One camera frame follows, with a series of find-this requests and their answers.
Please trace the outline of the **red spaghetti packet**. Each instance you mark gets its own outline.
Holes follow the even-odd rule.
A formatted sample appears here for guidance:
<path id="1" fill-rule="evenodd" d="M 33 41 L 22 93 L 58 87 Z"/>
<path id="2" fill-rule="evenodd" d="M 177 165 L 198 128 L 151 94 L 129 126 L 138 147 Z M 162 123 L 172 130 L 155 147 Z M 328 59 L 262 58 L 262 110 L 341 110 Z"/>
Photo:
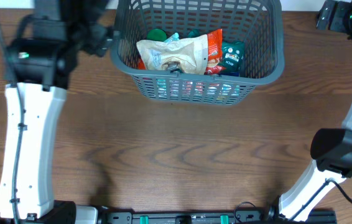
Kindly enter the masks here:
<path id="1" fill-rule="evenodd" d="M 140 40 L 136 47 L 147 70 L 203 75 L 222 57 L 223 30 L 168 42 Z"/>

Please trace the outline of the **light teal snack packet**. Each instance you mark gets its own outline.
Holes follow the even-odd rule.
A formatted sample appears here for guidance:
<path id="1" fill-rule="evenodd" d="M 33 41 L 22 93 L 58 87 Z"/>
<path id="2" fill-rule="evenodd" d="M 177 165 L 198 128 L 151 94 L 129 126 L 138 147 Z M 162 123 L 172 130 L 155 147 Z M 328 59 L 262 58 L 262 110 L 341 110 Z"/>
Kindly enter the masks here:
<path id="1" fill-rule="evenodd" d="M 172 34 L 169 38 L 167 38 L 164 42 L 165 43 L 170 43 L 170 42 L 175 42 L 180 40 L 180 36 L 178 34 L 178 32 Z"/>

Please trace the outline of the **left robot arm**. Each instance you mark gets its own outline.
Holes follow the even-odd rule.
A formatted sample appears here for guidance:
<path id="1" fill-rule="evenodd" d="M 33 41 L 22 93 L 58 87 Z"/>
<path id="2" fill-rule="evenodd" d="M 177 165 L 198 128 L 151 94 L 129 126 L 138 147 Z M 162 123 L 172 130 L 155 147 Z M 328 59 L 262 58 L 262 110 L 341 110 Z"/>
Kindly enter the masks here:
<path id="1" fill-rule="evenodd" d="M 36 1 L 6 44 L 7 131 L 0 181 L 0 223 L 74 223 L 74 202 L 56 201 L 52 189 L 57 122 L 78 53 L 102 57 L 113 29 L 98 21 L 107 0 Z"/>

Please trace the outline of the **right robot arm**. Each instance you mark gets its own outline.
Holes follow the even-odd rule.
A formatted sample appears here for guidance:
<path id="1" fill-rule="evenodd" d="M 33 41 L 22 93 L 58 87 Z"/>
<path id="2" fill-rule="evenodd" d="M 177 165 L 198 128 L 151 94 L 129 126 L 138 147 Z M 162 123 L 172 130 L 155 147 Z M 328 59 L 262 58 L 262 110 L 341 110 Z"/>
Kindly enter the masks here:
<path id="1" fill-rule="evenodd" d="M 317 29 L 345 33 L 352 41 L 352 1 L 325 1 Z M 308 167 L 294 186 L 269 207 L 272 223 L 325 223 L 330 217 L 314 207 L 333 188 L 352 177 L 352 104 L 340 128 L 323 128 L 313 137 Z"/>

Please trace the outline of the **green coffee mix bag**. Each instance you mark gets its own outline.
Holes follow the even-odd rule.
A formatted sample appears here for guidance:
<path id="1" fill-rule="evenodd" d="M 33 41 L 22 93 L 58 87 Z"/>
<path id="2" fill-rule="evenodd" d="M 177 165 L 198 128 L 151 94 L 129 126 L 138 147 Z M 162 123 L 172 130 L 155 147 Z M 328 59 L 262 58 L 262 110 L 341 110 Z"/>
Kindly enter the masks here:
<path id="1" fill-rule="evenodd" d="M 229 75 L 238 77 L 243 62 L 244 43 L 223 41 L 223 30 L 217 29 L 207 34 L 192 30 L 187 40 L 193 42 L 197 75 Z"/>

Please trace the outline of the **beige paper bag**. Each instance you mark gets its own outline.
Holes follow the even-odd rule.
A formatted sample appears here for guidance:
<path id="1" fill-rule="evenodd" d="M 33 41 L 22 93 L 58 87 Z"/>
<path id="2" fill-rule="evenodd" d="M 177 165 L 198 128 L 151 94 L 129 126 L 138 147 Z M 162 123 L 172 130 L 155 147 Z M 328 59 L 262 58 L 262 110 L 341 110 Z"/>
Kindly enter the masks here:
<path id="1" fill-rule="evenodd" d="M 183 73 L 203 75 L 208 63 L 208 37 L 173 42 L 140 40 L 136 47 L 147 70 L 167 70 L 176 64 Z"/>

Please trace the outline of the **Kleenex tissue multipack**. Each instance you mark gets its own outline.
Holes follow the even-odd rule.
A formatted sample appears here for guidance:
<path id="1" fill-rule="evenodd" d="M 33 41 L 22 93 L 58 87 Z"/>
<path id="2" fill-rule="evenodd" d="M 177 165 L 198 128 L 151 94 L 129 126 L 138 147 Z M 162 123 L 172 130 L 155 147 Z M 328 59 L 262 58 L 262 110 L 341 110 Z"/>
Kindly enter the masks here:
<path id="1" fill-rule="evenodd" d="M 171 100 L 188 98 L 215 97 L 226 98 L 227 96 L 239 96 L 245 86 L 193 80 L 181 80 L 178 78 L 157 78 L 155 80 L 157 95 L 159 98 L 170 98 Z"/>

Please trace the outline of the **green lid jar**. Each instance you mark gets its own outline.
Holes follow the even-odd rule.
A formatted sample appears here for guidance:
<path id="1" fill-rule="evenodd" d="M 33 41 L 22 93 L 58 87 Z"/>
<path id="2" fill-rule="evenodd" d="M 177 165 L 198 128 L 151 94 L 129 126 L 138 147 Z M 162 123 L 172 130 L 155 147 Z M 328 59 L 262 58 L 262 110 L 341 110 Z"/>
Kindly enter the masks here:
<path id="1" fill-rule="evenodd" d="M 167 34 L 162 29 L 152 29 L 147 33 L 147 40 L 164 42 L 167 40 Z"/>

